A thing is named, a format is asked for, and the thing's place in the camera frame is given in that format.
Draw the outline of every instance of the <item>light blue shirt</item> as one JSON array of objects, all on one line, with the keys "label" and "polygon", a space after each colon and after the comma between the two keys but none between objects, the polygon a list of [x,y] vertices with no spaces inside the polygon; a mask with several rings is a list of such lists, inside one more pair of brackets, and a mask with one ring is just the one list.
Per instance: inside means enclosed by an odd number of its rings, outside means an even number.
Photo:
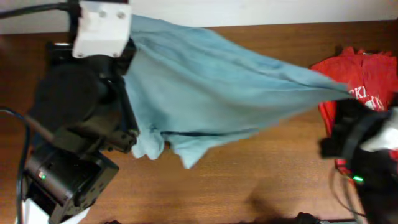
[{"label": "light blue shirt", "polygon": [[141,132],[135,157],[156,159],[169,141],[188,169],[210,147],[248,138],[322,101],[351,98],[345,85],[208,29],[133,16],[131,37],[137,53],[124,79]]}]

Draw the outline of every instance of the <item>green led light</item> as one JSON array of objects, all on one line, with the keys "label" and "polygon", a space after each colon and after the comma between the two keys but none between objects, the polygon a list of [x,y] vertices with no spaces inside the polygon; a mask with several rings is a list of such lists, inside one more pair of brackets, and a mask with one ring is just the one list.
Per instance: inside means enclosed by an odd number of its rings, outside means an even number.
[{"label": "green led light", "polygon": [[363,181],[363,178],[362,177],[358,177],[358,176],[354,176],[353,179],[358,181],[358,182],[362,182]]}]

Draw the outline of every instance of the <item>white bracket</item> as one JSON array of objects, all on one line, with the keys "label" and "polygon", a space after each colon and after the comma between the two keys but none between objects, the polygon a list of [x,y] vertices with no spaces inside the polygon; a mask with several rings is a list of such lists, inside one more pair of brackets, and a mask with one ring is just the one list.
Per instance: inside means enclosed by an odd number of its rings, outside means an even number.
[{"label": "white bracket", "polygon": [[[49,215],[43,211],[32,199],[28,198],[22,205],[23,219],[25,224],[48,224]],[[90,208],[80,212],[79,214],[64,221],[62,224],[77,224],[87,216]]]},{"label": "white bracket", "polygon": [[81,17],[72,55],[119,57],[130,37],[131,6],[80,1]]}]

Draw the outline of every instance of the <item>wooden table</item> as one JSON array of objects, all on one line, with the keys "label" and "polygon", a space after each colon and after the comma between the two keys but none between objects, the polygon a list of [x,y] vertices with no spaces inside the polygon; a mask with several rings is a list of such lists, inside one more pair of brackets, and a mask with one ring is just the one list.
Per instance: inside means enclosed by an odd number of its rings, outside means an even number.
[{"label": "wooden table", "polygon": [[[213,30],[260,54],[304,67],[334,55],[337,45],[398,52],[397,21]],[[32,104],[45,68],[47,40],[65,40],[65,35],[0,36],[1,105],[25,112]],[[12,223],[24,129],[2,114],[0,132],[0,223]],[[333,162],[321,160],[317,146],[324,136],[315,108],[251,139],[216,147],[190,170],[170,151],[156,161],[106,153],[121,170],[82,223],[237,223],[295,217],[298,212],[350,218],[330,193]]]}]

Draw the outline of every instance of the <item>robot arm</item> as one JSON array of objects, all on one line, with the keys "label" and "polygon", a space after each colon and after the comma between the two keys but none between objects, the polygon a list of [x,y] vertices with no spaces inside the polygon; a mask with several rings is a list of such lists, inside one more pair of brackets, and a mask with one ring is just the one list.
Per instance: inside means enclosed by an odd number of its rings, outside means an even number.
[{"label": "robot arm", "polygon": [[139,130],[122,78],[135,52],[129,1],[51,9],[68,12],[69,43],[46,45],[47,73],[25,116],[43,138],[25,165],[23,197],[25,222],[58,224],[84,217],[118,172],[100,151],[128,153]]}]

